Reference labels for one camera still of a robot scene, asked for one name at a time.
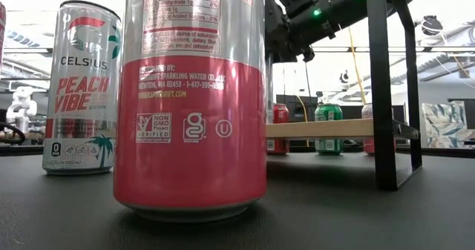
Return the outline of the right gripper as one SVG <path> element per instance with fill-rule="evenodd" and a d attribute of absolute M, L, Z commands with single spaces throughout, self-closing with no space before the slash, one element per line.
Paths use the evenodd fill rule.
<path fill-rule="evenodd" d="M 288 17 L 275 0 L 264 0 L 265 4 L 265 53 L 274 63 L 297 62 L 297 56 L 302 55 L 305 62 L 315 57 L 309 45 L 297 45 L 291 38 L 291 28 Z"/>

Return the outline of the green Sprite can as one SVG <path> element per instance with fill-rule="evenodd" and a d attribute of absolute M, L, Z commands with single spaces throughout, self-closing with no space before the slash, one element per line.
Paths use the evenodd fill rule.
<path fill-rule="evenodd" d="M 337 104 L 320 104 L 315 109 L 315 121 L 342 120 L 341 107 Z M 340 155 L 343 142 L 340 139 L 316 139 L 315 150 L 318 154 Z"/>

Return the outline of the pink white Spindrift can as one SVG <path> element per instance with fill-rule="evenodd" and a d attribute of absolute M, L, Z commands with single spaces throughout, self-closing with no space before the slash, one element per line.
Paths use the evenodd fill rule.
<path fill-rule="evenodd" d="M 266 193 L 264 0 L 126 0 L 114 197 L 169 222 Z"/>
<path fill-rule="evenodd" d="M 361 109 L 361 118 L 366 119 L 366 118 L 372 118 L 373 117 L 373 107 L 371 103 L 367 103 L 363 106 Z M 364 152 L 368 155 L 374 155 L 375 153 L 375 146 L 374 146 L 374 138 L 371 137 L 365 137 L 363 139 L 363 149 Z"/>

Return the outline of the leaf patterned cushion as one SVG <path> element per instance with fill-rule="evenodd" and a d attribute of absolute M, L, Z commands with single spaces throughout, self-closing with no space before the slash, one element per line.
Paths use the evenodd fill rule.
<path fill-rule="evenodd" d="M 475 129 L 468 128 L 463 101 L 422 103 L 422 115 L 429 148 L 475 148 L 465 144 L 475 139 Z"/>

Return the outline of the wooden shelf black metal frame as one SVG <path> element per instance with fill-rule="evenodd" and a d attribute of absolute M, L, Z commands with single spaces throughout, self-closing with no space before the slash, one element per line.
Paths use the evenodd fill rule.
<path fill-rule="evenodd" d="M 416 35 L 409 3 L 412 0 L 367 0 L 370 79 L 373 117 L 357 120 L 270 124 L 270 138 L 343 139 L 373 137 L 376 185 L 396 191 L 422 168 L 419 121 Z M 409 123 L 392 117 L 387 17 L 398 14 L 404 28 Z"/>

